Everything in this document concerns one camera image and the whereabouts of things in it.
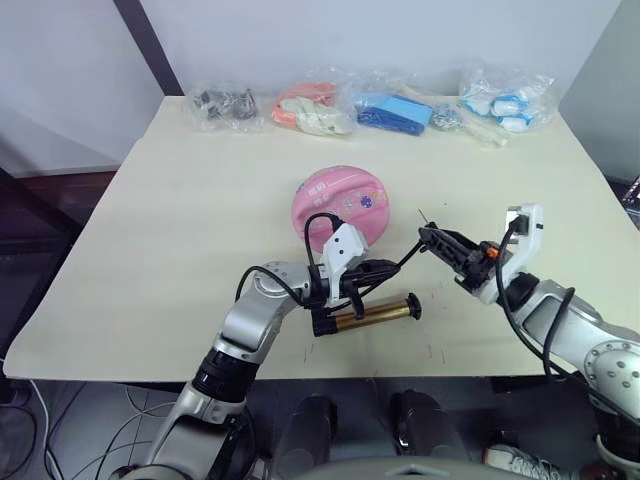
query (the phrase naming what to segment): gray floor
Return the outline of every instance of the gray floor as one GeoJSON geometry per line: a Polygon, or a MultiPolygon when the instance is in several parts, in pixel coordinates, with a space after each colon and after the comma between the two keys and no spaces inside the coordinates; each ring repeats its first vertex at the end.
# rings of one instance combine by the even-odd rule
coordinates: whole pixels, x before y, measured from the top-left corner
{"type": "MultiPolygon", "coordinates": [[[[42,381],[38,385],[53,423],[83,384],[42,381]]],[[[95,478],[97,463],[75,475],[92,459],[104,454],[113,434],[136,413],[127,401],[125,388],[109,383],[88,383],[82,387],[51,441],[65,479],[95,478]]],[[[128,388],[141,408],[176,397],[167,392],[128,388]]],[[[407,388],[428,392],[438,400],[452,415],[476,461],[480,461],[482,449],[491,442],[499,426],[517,430],[522,448],[563,467],[578,468],[597,459],[590,406],[580,392],[557,385],[494,394],[491,382],[483,378],[257,382],[249,397],[249,407],[255,417],[258,444],[262,452],[272,452],[296,405],[306,396],[320,393],[328,395],[338,406],[338,434],[332,445],[332,460],[394,455],[387,420],[388,399],[393,392],[407,388]]],[[[38,417],[38,448],[26,468],[12,478],[47,478],[40,448],[42,410],[35,397],[27,406],[38,417]]],[[[161,421],[150,417],[136,419],[122,431],[114,447],[152,440],[161,421]]],[[[32,430],[20,412],[4,409],[0,410],[0,425],[13,425],[0,432],[0,452],[6,453],[9,445],[14,445],[12,462],[17,462],[29,446],[32,430]]],[[[108,478],[120,466],[140,462],[146,448],[148,444],[143,443],[114,452],[107,457],[99,478],[108,478]]]]}

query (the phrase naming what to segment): table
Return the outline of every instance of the table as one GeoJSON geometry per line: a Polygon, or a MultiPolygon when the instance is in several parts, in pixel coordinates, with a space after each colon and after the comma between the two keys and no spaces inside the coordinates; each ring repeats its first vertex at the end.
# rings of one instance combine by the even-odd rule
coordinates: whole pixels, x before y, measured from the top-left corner
{"type": "MultiPolygon", "coordinates": [[[[458,132],[362,128],[349,139],[268,126],[195,132],[167,97],[98,204],[48,294],[11,345],[12,377],[174,382],[192,377],[249,265],[304,261],[289,212],[314,171],[362,167],[385,184],[387,231],[371,258],[399,259],[425,215],[476,241],[499,240],[510,205],[545,207],[529,270],[576,287],[608,322],[640,330],[640,235],[565,122],[502,149],[458,132]]],[[[415,292],[420,321],[314,338],[306,311],[284,322],[258,378],[527,375],[540,362],[496,306],[430,254],[372,297],[415,292]]]]}

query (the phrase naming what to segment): pink toy ball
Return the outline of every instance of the pink toy ball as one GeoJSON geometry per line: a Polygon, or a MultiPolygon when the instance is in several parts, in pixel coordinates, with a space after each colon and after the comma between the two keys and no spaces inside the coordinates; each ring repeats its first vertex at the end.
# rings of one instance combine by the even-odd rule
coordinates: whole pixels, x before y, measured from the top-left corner
{"type": "MultiPolygon", "coordinates": [[[[338,215],[362,232],[373,245],[389,222],[389,198],[384,186],[366,170],[335,166],[317,171],[296,192],[291,218],[298,236],[304,241],[304,224],[318,212],[338,215]]],[[[318,218],[309,227],[311,248],[322,252],[332,234],[331,222],[318,218]]]]}

